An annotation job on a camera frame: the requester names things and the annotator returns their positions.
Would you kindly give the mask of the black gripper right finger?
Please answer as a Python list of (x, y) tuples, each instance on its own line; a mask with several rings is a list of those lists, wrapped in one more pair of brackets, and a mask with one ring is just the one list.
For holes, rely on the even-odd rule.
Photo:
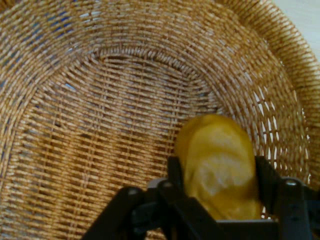
[(277, 225), (278, 240), (320, 238), (320, 192), (295, 177), (280, 176), (263, 157), (255, 157), (259, 199)]

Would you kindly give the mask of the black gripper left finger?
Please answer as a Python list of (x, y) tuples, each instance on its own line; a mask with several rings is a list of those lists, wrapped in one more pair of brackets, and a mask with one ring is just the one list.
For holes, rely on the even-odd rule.
[(184, 192), (182, 166), (169, 157), (167, 178), (155, 187), (121, 188), (82, 236), (84, 240), (143, 240), (161, 229), (168, 240), (219, 240), (221, 229), (204, 207)]

